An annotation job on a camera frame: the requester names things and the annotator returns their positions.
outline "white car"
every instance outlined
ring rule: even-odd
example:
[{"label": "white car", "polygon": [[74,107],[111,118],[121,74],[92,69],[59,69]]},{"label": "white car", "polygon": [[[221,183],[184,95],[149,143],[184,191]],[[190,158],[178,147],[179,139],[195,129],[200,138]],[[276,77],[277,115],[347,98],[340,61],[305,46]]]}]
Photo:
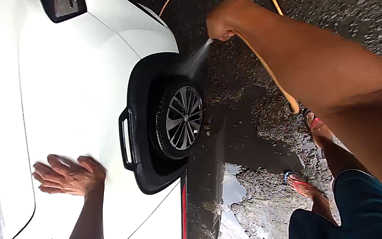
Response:
[{"label": "white car", "polygon": [[66,239],[83,198],[47,194],[49,154],[107,169],[104,238],[186,238],[203,104],[175,38],[128,0],[0,0],[0,238]]}]

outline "open hand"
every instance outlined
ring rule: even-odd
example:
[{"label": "open hand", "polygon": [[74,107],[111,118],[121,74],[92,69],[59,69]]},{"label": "open hand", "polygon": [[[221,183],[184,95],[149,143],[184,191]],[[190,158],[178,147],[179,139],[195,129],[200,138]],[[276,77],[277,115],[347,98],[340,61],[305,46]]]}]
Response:
[{"label": "open hand", "polygon": [[78,164],[81,167],[63,164],[58,155],[50,154],[47,160],[50,166],[37,162],[32,174],[41,183],[39,189],[42,192],[86,196],[94,189],[104,187],[105,169],[92,157],[80,156]]}]

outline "rear wheel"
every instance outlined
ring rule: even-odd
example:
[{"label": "rear wheel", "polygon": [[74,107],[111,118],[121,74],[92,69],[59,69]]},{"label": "rear wheel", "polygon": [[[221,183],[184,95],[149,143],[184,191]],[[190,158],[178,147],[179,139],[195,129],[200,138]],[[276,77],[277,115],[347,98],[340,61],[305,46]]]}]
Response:
[{"label": "rear wheel", "polygon": [[203,103],[189,82],[173,82],[161,94],[150,137],[155,148],[169,159],[182,159],[189,154],[201,131]]}]

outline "car body panel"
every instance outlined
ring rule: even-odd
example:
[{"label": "car body panel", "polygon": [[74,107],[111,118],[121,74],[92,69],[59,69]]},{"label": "car body panel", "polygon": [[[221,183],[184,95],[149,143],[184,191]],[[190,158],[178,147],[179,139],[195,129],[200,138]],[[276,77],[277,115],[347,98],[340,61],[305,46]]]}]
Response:
[{"label": "car body panel", "polygon": [[86,3],[88,12],[117,32],[141,58],[158,52],[178,52],[169,28],[128,0],[87,0]]},{"label": "car body panel", "polygon": [[28,157],[33,164],[48,154],[89,155],[102,163],[106,239],[132,235],[175,187],[146,195],[123,165],[118,117],[136,51],[90,13],[53,23],[39,0],[0,0],[1,237],[12,238],[31,218],[17,238],[68,238],[82,209],[82,197],[42,193],[37,181],[32,187]]},{"label": "car body panel", "polygon": [[182,238],[181,183],[163,200],[154,213],[140,226],[130,239],[143,238]]}]

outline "side mirror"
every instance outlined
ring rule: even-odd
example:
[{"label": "side mirror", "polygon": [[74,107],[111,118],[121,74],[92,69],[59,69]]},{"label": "side mirror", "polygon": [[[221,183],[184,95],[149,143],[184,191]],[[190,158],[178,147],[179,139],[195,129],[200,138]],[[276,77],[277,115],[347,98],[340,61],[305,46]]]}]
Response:
[{"label": "side mirror", "polygon": [[60,23],[87,12],[85,0],[41,0],[41,3],[54,23]]}]

